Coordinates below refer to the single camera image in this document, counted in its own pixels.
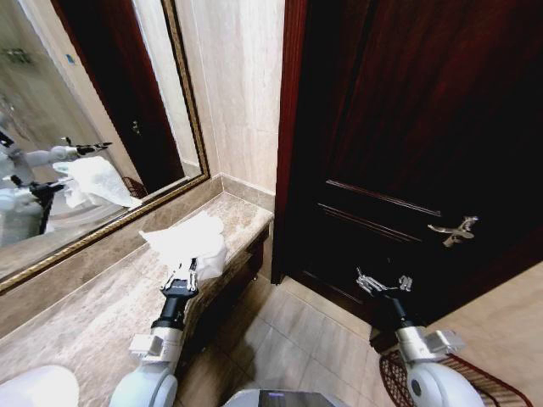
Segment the beige wall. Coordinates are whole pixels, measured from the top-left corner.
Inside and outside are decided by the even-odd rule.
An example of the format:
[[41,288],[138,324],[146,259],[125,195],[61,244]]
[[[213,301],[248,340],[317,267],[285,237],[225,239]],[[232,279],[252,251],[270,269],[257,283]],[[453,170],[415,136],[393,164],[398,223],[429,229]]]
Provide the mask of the beige wall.
[[216,141],[213,164],[275,193],[284,1],[176,4],[204,134]]
[[429,330],[437,328],[461,334],[461,357],[543,403],[543,262]]

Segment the dark wooden door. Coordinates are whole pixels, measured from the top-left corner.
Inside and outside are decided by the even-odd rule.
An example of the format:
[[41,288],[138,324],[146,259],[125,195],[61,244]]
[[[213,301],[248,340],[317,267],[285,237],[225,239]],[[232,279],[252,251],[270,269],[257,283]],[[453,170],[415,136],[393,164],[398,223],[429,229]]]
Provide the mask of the dark wooden door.
[[53,5],[147,192],[183,178],[132,1],[53,0]]
[[309,1],[276,265],[388,329],[357,265],[430,322],[542,260],[542,72],[542,2]]

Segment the vanity counter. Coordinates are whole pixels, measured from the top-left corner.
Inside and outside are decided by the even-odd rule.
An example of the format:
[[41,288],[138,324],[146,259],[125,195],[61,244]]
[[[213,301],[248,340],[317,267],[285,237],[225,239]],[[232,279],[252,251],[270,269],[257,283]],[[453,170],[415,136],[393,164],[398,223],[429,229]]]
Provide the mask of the vanity counter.
[[[222,284],[233,264],[244,261],[245,249],[266,231],[272,213],[227,192],[188,217],[201,210],[222,219],[227,245],[225,274],[203,282],[200,291],[205,293]],[[148,333],[160,315],[164,297],[159,285],[166,272],[148,244],[111,265],[0,339],[0,382],[41,365],[62,365],[76,374],[79,405],[107,405],[120,379],[137,366],[128,354],[133,335]],[[186,322],[188,328],[193,324]]]

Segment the tile floor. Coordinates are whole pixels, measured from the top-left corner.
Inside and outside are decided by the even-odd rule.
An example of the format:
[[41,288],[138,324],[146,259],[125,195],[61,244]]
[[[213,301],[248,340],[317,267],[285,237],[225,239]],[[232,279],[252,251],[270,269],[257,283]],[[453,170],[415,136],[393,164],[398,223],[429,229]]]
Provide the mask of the tile floor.
[[330,393],[351,407],[392,407],[367,339],[371,327],[290,278],[249,284],[184,372],[177,406],[215,407],[238,390]]

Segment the door handle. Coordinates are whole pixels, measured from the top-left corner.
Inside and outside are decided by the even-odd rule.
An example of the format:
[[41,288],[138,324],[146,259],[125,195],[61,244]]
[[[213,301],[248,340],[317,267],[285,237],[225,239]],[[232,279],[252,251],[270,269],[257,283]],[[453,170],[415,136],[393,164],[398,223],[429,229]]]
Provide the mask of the door handle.
[[479,218],[477,216],[464,216],[464,221],[458,227],[443,227],[428,225],[428,227],[438,233],[450,234],[446,240],[443,241],[443,245],[446,248],[451,248],[455,243],[462,243],[462,239],[473,239],[475,235],[471,232],[471,228]]

